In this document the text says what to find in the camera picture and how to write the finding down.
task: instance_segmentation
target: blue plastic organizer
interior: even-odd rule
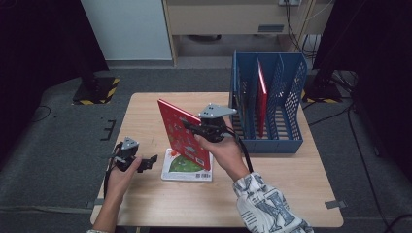
[[[255,106],[260,63],[268,90],[265,134],[257,133]],[[229,107],[235,131],[251,153],[295,153],[303,142],[297,109],[307,75],[306,61],[294,52],[233,54]]]

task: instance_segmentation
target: printed shirt sleeve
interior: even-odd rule
[[[283,193],[264,183],[259,173],[233,184],[237,210],[246,227],[254,233],[313,233],[312,227],[290,211]]]
[[[106,231],[98,231],[98,230],[88,230],[86,233],[109,233]]]

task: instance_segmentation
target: metal bracket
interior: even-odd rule
[[[328,209],[333,209],[336,207],[338,207],[339,209],[343,209],[343,208],[348,207],[345,201],[336,201],[336,200],[325,202],[325,205]]]
[[[125,137],[123,145],[121,146],[121,150],[129,150],[135,147],[139,147],[139,142],[129,138]]]
[[[235,109],[230,109],[227,107],[222,107],[217,104],[212,104],[210,103],[206,108],[203,109],[202,112],[200,112],[199,117],[200,118],[217,118],[217,117],[223,117],[226,115],[234,115],[236,114],[237,111]]]

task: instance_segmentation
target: children's book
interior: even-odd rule
[[[256,115],[257,115],[257,127],[260,138],[264,134],[264,121],[266,118],[266,105],[267,105],[267,90],[266,83],[264,81],[263,71],[261,69],[260,62],[257,64],[258,82],[257,82],[257,103],[256,103]]]
[[[212,168],[213,156],[211,153],[209,153],[209,157]],[[164,155],[161,179],[164,181],[210,183],[212,169],[207,171],[173,149],[167,149]]]
[[[191,130],[186,129],[183,121],[199,125],[200,118],[187,113],[164,100],[157,100],[169,138],[170,147],[203,169],[210,171],[209,151],[202,148],[194,138]]]

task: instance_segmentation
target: wooden table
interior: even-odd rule
[[[207,104],[227,106],[226,92],[136,93],[131,97],[118,142],[129,136],[140,142],[139,154],[149,158],[158,154],[152,170],[136,174],[120,208],[119,225],[243,227],[236,210],[232,180],[216,163],[212,183],[164,182],[160,178],[164,153],[170,148],[157,99],[197,115]],[[343,218],[338,208],[325,202],[335,200],[325,168],[303,111],[298,111],[303,144],[296,154],[251,154],[255,171],[282,190],[291,210],[316,227],[340,227]],[[103,198],[100,189],[98,198]],[[101,206],[91,215],[94,222]]]

